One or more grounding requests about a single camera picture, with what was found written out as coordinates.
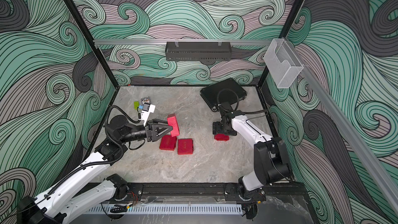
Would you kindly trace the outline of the red jewelry box lid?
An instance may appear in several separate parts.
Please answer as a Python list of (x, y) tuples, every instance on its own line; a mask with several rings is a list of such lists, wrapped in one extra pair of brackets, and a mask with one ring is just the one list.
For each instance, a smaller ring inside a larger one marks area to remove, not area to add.
[(177, 117), (175, 114), (170, 114), (167, 117), (167, 123), (170, 127), (172, 127), (172, 131), (170, 132), (170, 135), (172, 137), (177, 137), (180, 135), (180, 131), (179, 131), (179, 126), (178, 126), (178, 121), (177, 121)]

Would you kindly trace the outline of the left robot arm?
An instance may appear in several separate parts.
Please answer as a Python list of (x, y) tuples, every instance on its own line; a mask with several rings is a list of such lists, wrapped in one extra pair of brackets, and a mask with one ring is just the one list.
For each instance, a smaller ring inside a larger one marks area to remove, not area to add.
[(89, 209), (110, 199), (123, 201), (129, 189), (118, 174), (99, 185), (81, 190), (95, 177), (122, 159), (133, 141), (154, 142), (169, 134), (167, 121), (152, 119), (155, 106), (144, 104), (134, 120), (120, 107), (109, 107), (104, 121), (106, 139), (87, 159), (36, 197), (25, 197), (17, 205), (19, 224), (69, 224)]

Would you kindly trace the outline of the red jewelry box base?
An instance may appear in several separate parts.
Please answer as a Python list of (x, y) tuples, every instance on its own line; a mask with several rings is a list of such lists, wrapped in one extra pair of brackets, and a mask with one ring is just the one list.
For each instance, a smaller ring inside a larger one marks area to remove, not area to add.
[(228, 141), (230, 139), (230, 137), (228, 135), (225, 134), (215, 134), (214, 135), (214, 140), (216, 141)]

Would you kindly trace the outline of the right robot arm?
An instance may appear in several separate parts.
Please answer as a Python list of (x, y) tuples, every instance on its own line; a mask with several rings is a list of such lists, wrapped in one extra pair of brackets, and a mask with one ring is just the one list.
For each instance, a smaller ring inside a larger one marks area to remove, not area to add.
[(254, 151), (254, 170), (238, 180), (239, 197), (248, 201), (263, 186), (276, 183), (291, 176), (290, 159), (286, 143), (279, 137), (274, 138), (259, 129), (248, 115), (265, 113), (266, 110), (242, 112), (238, 106), (233, 108), (229, 101), (222, 102), (221, 94), (231, 89), (221, 89), (216, 96), (217, 108), (221, 115), (220, 121), (213, 123), (213, 134), (223, 136), (242, 136)]

